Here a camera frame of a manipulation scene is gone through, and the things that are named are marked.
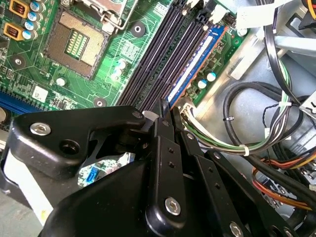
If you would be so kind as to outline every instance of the green wire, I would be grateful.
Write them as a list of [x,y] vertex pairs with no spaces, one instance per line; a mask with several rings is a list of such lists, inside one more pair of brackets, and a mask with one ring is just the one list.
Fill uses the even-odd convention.
[[[290,77],[289,77],[288,71],[287,71],[286,67],[284,66],[284,64],[281,61],[279,61],[279,62],[280,62],[280,65],[281,65],[281,70],[282,70],[282,73],[284,75],[285,81],[287,83],[289,83]],[[282,93],[281,101],[282,102],[288,102],[288,100],[289,100],[289,97],[285,93]],[[285,109],[286,109],[286,106],[280,106],[279,114],[281,114]],[[231,150],[235,150],[235,151],[244,151],[243,147],[237,147],[237,146],[234,146],[234,145],[226,145],[225,143],[219,143],[219,142],[214,141],[213,139],[211,139],[211,138],[209,138],[207,136],[204,136],[198,129],[194,129],[189,124],[185,123],[185,125],[188,128],[188,130],[190,130],[192,133],[194,133],[200,140],[203,140],[203,141],[205,141],[207,143],[210,143],[210,145],[214,144],[214,145],[216,145],[218,147],[222,147],[222,148],[225,148],[225,149],[231,149]],[[266,139],[264,139],[263,141],[259,142],[258,144],[250,146],[249,149],[250,150],[255,150],[255,149],[258,149],[258,148],[262,147],[268,139],[269,139],[269,136]]]

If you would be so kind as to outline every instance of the cable tie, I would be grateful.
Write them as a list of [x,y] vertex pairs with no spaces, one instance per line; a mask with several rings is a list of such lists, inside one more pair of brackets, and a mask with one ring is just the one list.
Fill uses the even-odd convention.
[[233,121],[234,119],[234,116],[228,116],[227,118],[223,118],[223,121]]
[[283,102],[283,101],[280,101],[278,103],[278,105],[281,107],[281,106],[292,106],[292,103],[291,102]]
[[316,192],[316,185],[310,184],[309,188],[310,188],[311,191]]
[[247,157],[250,155],[250,150],[249,150],[249,147],[247,147],[246,145],[242,144],[242,145],[239,145],[239,147],[243,147],[245,149],[245,154],[243,155],[244,157]]

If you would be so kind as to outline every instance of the white cable tie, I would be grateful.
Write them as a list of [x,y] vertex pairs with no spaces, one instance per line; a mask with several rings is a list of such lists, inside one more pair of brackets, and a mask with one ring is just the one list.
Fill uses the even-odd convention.
[[250,150],[249,150],[249,147],[247,147],[246,145],[242,144],[242,145],[239,145],[239,147],[243,147],[245,149],[245,154],[243,155],[244,157],[247,157],[250,155]]
[[291,102],[284,102],[284,101],[280,101],[278,103],[278,105],[281,107],[281,106],[292,106],[292,103]]

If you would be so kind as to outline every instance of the yellow wire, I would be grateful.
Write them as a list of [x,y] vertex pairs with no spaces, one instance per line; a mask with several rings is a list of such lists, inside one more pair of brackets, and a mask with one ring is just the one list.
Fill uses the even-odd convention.
[[313,8],[312,0],[307,0],[307,4],[308,4],[308,10],[310,11],[313,19],[316,19],[316,13],[315,13],[315,10]]
[[307,160],[304,161],[303,163],[300,163],[300,164],[298,164],[298,165],[292,167],[291,169],[299,168],[299,167],[301,167],[301,166],[303,166],[303,165],[305,165],[305,164],[311,162],[311,161],[312,161],[313,159],[315,159],[315,158],[316,158],[316,155],[313,155],[311,158],[307,159]]

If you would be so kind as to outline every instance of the blue ram module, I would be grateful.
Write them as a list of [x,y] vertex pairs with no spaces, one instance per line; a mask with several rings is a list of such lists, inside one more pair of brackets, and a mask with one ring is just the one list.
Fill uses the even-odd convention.
[[18,115],[41,111],[3,92],[0,92],[0,107],[3,107],[9,111],[12,111]]
[[209,29],[208,34],[202,40],[192,58],[188,61],[187,65],[173,86],[171,93],[168,95],[167,100],[170,103],[170,107],[174,106],[189,83],[195,78],[196,74],[203,66],[206,59],[209,57],[216,43],[222,38],[225,32],[225,26],[214,26]]

